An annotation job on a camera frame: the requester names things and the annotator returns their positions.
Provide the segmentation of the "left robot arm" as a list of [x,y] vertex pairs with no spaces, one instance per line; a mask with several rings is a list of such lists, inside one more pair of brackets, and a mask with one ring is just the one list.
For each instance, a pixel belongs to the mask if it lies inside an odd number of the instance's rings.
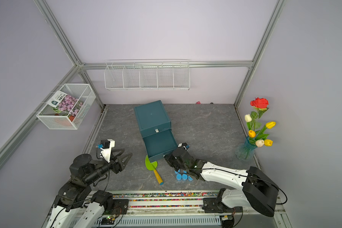
[[132,153],[126,154],[124,151],[114,150],[108,162],[96,161],[90,154],[77,156],[69,167],[70,180],[60,188],[46,226],[68,228],[85,203],[88,206],[76,222],[76,228],[93,227],[105,212],[121,220],[127,214],[128,200],[114,199],[113,194],[106,190],[99,190],[92,197],[89,195],[96,181],[110,180],[110,172],[118,174],[125,169]]

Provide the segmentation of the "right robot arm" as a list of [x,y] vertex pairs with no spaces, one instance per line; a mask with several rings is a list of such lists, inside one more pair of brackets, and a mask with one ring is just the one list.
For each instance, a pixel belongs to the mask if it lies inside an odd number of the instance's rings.
[[217,197],[203,199],[205,213],[231,213],[237,208],[251,207],[261,215],[274,216],[279,187],[257,167],[237,170],[218,166],[192,157],[186,146],[164,158],[175,171],[186,171],[194,179],[225,185]]

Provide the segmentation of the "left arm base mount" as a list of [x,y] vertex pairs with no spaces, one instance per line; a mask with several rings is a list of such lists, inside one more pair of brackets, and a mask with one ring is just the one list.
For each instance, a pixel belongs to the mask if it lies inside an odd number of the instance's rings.
[[108,214],[124,215],[127,213],[128,205],[128,199],[115,199],[112,193],[97,191],[91,198],[87,209],[88,212],[97,212],[98,214],[108,212]]

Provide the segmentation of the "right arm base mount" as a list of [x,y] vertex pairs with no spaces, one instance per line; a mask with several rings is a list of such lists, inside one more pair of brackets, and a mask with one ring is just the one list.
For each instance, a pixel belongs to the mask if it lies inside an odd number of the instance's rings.
[[204,198],[202,210],[204,210],[205,213],[239,213],[243,211],[243,208],[229,208],[217,198]]

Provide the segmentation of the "teal drawer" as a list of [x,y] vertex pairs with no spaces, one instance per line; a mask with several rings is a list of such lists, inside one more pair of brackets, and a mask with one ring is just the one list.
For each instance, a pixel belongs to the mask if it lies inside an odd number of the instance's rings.
[[156,162],[162,159],[178,147],[171,130],[145,137],[143,141],[150,162]]

